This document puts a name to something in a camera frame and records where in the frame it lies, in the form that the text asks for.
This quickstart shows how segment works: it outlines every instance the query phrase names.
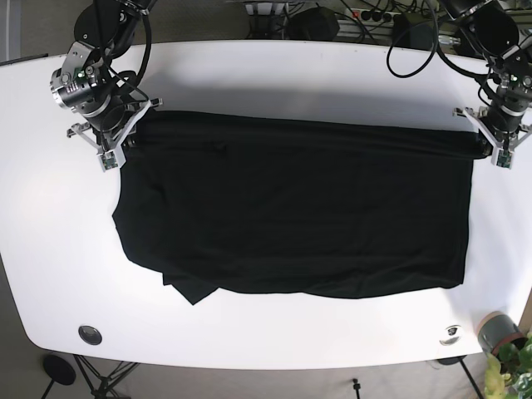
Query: black speaker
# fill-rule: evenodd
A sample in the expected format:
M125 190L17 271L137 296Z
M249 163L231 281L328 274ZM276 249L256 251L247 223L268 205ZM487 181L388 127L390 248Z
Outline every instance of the black speaker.
M340 25L333 10L315 7L300 12L288 21L290 40L329 42L336 37Z

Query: metal bracket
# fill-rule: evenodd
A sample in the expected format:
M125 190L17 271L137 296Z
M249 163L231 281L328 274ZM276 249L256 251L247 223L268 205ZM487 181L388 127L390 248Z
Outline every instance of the metal bracket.
M140 109L130 117L124 127L122 127L114 135L111 133L105 133L102 139L106 141L106 148L108 150L104 150L102 145L99 145L88 135L86 135L85 132L92 129L92 126L88 122L83 124L76 123L75 125L72 125L72 127L66 131L66 137L70 138L74 135L78 135L91 146L93 146L97 150L96 155L98 156L100 166L104 172L114 168L121 168L126 162L126 156L122 150L122 143L124 143L128 135L135 133L135 125L145 115L145 113L151 107L159 106L161 104L162 100L160 98L142 102L140 104Z
M453 110L453 116L464 116L467 118L467 120L471 122L473 126L477 127L480 133L490 142L493 146L493 152L491 153L491 163L493 165L511 169L515 149L523 144L523 141L532 134L532 130L530 129L530 126L521 125L520 129L524 134L520 138L518 135L515 135L515 137L510 137L507 143L499 141L480 120L482 116L486 115L486 112L487 109L485 107L481 107L479 112L474 112L471 108L464 108L463 110L461 108L455 108L455 110Z

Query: wire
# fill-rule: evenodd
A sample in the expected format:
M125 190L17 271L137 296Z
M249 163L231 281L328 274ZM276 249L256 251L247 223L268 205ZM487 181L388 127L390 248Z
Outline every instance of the wire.
M461 358L460 358L460 364L461 364L462 368L464 369L465 374L467 375L467 379L469 380L469 382L473 386L473 389L475 390L476 395L479 397L479 399L484 399L484 397L482 396L482 392L480 391L478 385L476 385L475 380L471 376L471 373L469 372L469 370L466 367L466 364L464 363L464 361Z
M412 76L415 76L417 75L419 72L423 71L427 65L429 65L429 63L432 61L432 58L434 58L434 55L436 54L436 50L438 49L438 47L440 46L440 41L439 41L439 34L438 34L438 18L436 16L436 11L434 11L434 9L431 7L431 5L427 2L428 0L423 0L423 2L426 3L426 5L429 7L429 10L431 11L431 15L432 15L432 20L431 21L424 21L424 22L421 22L421 23L417 23L416 25L413 25L413 26L410 26L408 29L406 29L405 31L401 32L401 34L393 41L392 45L390 46L389 50L388 50L388 53L386 55L386 66L388 68L388 71L390 71L390 73L395 76L395 77L399 77L401 79L407 79L408 77L412 77ZM396 73L395 71L392 70L392 66L390 65L390 55L392 54L392 50L393 50L393 47L395 47L397 45L397 43L414 27L419 27L421 24L424 24L424 23L428 23L428 22L433 22L433 28L432 28L432 32L433 32L433 39L432 39L432 49L431 49L431 53L429 54L429 57L426 59L425 62L423 62L423 65L421 65L419 68L417 68L414 72L410 72L410 73L407 73L406 75L401 75L399 73Z
M344 18L349 19L350 21L353 21L355 25L357 25L360 28L360 35L357 37L358 43L361 43L366 38L366 30L364 29L364 25L360 22L360 20L354 19L349 17L348 15L342 14L341 12L333 11L335 14L340 15Z
M441 58L441 60L450 69L452 69L453 71L456 71L456 72L460 73L463 76L467 76L467 77L473 78L476 81L482 81L483 79L486 78L486 75L482 75L480 73L474 73L474 72L471 72L471 71L467 71L467 70L457 66L454 62L452 62L449 58L447 58L446 54L443 52L443 50L441 50L439 41L438 41L438 46L437 46L436 52L438 53L438 56Z
M144 30L146 32L146 47L144 50L144 56L142 56L142 63L140 64L139 73L136 74L135 79L135 85L139 86L140 82L142 81L142 78L144 77L144 74L146 72L146 68L148 67L148 61L150 60L150 54L151 54L151 25L150 25L150 19L147 15L142 16L142 23L144 24Z
M342 4L348 9L350 10L351 7L344 1L344 0L340 0L342 2ZM369 7L371 8L374 8L375 10L379 10L379 11L384 11L382 8L379 8L373 4L371 4L370 2L367 2L366 0L360 0L361 2L363 2L364 4L368 5Z
M351 8L349 7L349 5L345 2L345 0L340 0L340 2L346 7L347 10L351 10ZM333 11L335 14L337 15L341 15L347 19L350 19L351 21L355 22L356 25L358 25L363 31L364 31L364 36L367 34L375 44L379 44L377 42L377 40L375 40L375 37L373 37L373 35L367 30L367 28L364 26L364 24L362 23L362 21L360 20L359 17L356 17L354 14L354 18L353 17L349 17L345 14L342 14L340 12L336 12L336 11Z
M373 32L375 29L378 29L379 27L381 27L382 25L384 25L385 23L389 23L387 21L382 21L381 23L379 23L378 25L376 25L375 27L372 27L371 29L369 29L369 32Z
M288 11L288 15L292 16L294 14L297 14L298 12L300 12L303 9L303 7L305 7L305 4L306 4L305 2L301 2L299 4L295 4L293 6L292 11Z
M94 6L94 13L95 13L95 16L96 16L96 30L98 32L98 37L100 39L100 55L101 55L101 60L103 61L103 64L106 66L106 68L112 72L115 76L118 76L118 78L124 82L125 85L127 85L131 90L133 91L137 91L139 94L141 94L147 101L150 100L150 98L141 90L139 89L137 86L135 86L134 84L131 84L129 83L126 79L120 77L120 75L118 74L118 72L116 72L113 68L111 68L111 65L109 65L109 63L107 62L107 59L106 59L106 47L105 47L105 43L103 42L103 33L101 32L101 19L100 19L100 5L98 4L98 1L99 0L92 0L92 5Z
M484 90L484 86L488 83L488 78L489 78L490 74L491 74L491 67L490 67L490 69L488 70L488 74L486 75L486 78L485 78L484 81L480 84L480 87L479 87L478 92L476 93L477 96L480 98L480 100L481 100L484 104L486 104L487 106L491 106L491 105L488 104L488 102L487 102L486 100L484 100L480 94L481 94L481 92Z

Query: round hole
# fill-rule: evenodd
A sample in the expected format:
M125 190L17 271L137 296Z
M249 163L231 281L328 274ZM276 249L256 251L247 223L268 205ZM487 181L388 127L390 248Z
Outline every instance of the round hole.
M81 326L77 331L79 332L81 339L89 345L101 344L101 334L94 327Z
M445 347L448 347L449 345L452 345L460 341L460 338L462 338L462 335L463 335L462 327L450 326L446 328L446 330L441 334L440 344Z

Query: black fabric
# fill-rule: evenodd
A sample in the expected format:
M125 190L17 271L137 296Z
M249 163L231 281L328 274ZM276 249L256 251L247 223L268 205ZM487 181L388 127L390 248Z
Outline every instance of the black fabric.
M462 283L470 132L166 111L137 126L113 215L191 303L217 288L368 298Z

